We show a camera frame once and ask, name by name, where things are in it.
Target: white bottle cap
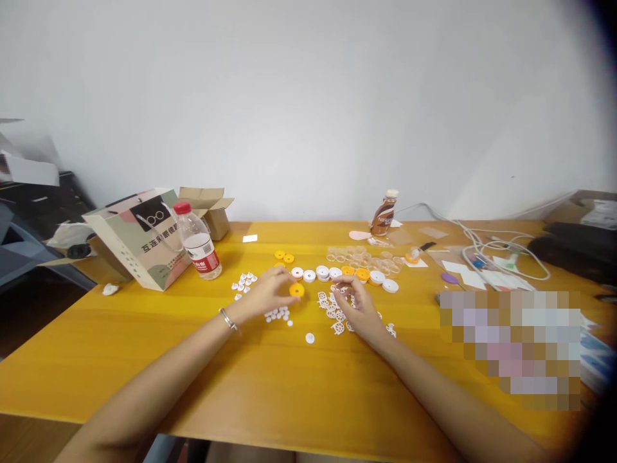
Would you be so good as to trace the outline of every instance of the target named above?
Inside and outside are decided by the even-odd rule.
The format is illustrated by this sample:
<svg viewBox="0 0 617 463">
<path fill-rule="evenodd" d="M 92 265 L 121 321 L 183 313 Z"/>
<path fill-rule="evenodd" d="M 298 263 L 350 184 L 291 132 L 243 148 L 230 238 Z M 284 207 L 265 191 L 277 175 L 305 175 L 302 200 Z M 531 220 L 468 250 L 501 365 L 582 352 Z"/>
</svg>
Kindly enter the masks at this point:
<svg viewBox="0 0 617 463">
<path fill-rule="evenodd" d="M 328 278 L 330 278 L 330 269 L 326 266 L 317 267 L 317 276 L 319 279 L 325 278 L 326 281 L 328 281 Z"/>
<path fill-rule="evenodd" d="M 306 283 L 313 283 L 313 281 L 315 281 L 315 272 L 313 272 L 313 270 L 304 270 L 304 281 L 306 281 Z"/>
<path fill-rule="evenodd" d="M 373 270 L 371 272 L 371 281 L 376 285 L 381 285 L 384 281 L 386 281 L 386 276 L 379 270 Z"/>
<path fill-rule="evenodd" d="M 294 267 L 291 269 L 291 275 L 296 279 L 300 279 L 302 278 L 302 275 L 304 275 L 304 270 L 302 270 L 300 267 Z"/>
<path fill-rule="evenodd" d="M 336 267 L 332 267 L 330 269 L 330 278 L 338 278 L 341 277 L 343 275 L 343 272 L 341 271 L 341 269 L 336 268 Z"/>
<path fill-rule="evenodd" d="M 396 293 L 398 291 L 398 283 L 394 280 L 385 280 L 381 287 L 389 293 Z"/>
</svg>

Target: open cardboard box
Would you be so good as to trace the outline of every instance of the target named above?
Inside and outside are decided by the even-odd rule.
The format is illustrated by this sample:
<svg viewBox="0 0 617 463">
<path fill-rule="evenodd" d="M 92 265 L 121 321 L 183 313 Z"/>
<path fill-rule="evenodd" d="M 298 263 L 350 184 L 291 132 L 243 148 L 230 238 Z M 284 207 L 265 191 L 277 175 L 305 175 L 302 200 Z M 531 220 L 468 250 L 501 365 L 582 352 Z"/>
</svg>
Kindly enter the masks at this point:
<svg viewBox="0 0 617 463">
<path fill-rule="evenodd" d="M 101 238 L 95 236 L 90 238 L 87 243 L 96 252 L 95 256 L 89 256 L 84 259 L 64 257 L 63 259 L 44 262 L 37 267 L 55 267 L 69 264 L 97 284 L 126 283 L 133 279 L 130 272 L 124 268 L 124 265 L 114 256 Z M 66 256 L 66 249 L 54 249 Z"/>
<path fill-rule="evenodd" d="M 233 198 L 223 198 L 225 188 L 180 187 L 178 199 L 191 205 L 193 213 L 202 219 L 210 229 L 214 241 L 222 240 L 229 231 L 229 220 L 225 209 Z"/>
<path fill-rule="evenodd" d="M 617 230 L 617 194 L 579 190 L 553 209 L 544 222 L 566 222 Z"/>
</svg>

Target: pixelated blur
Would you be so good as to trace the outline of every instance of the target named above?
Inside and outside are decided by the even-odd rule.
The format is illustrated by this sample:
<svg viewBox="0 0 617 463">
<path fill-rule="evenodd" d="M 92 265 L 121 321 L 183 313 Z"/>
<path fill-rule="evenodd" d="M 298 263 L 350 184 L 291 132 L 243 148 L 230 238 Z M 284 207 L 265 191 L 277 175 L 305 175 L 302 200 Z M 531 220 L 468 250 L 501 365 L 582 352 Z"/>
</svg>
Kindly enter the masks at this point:
<svg viewBox="0 0 617 463">
<path fill-rule="evenodd" d="M 533 410 L 580 409 L 580 293 L 442 292 L 442 332 Z"/>
</svg>

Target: brown drink bottle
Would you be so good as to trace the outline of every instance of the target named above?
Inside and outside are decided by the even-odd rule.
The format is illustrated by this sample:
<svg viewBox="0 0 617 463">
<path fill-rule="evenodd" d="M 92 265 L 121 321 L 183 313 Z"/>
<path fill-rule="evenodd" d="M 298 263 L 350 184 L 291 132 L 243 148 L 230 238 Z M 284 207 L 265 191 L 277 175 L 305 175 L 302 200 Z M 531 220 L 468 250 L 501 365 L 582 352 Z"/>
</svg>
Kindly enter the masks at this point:
<svg viewBox="0 0 617 463">
<path fill-rule="evenodd" d="M 394 204 L 397 202 L 398 190 L 388 190 L 384 203 L 379 206 L 371 223 L 371 233 L 375 236 L 384 236 L 390 229 L 394 219 Z"/>
</svg>

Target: hand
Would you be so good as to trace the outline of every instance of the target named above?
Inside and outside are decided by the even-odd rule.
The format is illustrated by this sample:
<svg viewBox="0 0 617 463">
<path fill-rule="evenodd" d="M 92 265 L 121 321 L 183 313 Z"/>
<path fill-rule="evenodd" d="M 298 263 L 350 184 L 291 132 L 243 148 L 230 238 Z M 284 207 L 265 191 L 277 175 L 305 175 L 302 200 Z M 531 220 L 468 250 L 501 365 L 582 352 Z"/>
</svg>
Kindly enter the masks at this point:
<svg viewBox="0 0 617 463">
<path fill-rule="evenodd" d="M 342 293 L 334 291 L 334 298 L 353 330 L 362 339 L 374 346 L 384 334 L 390 336 L 377 314 L 373 299 L 365 290 L 364 285 L 360 283 L 358 277 L 343 275 L 333 279 L 332 282 L 337 288 L 343 289 Z M 350 294 L 355 298 L 355 308 L 349 305 L 345 298 Z"/>
<path fill-rule="evenodd" d="M 300 298 L 289 296 L 289 292 L 287 296 L 278 294 L 282 285 L 295 282 L 296 279 L 284 267 L 272 267 L 250 287 L 248 293 L 228 307 L 229 317 L 241 325 L 256 315 L 263 315 L 284 305 L 300 302 Z"/>
</svg>

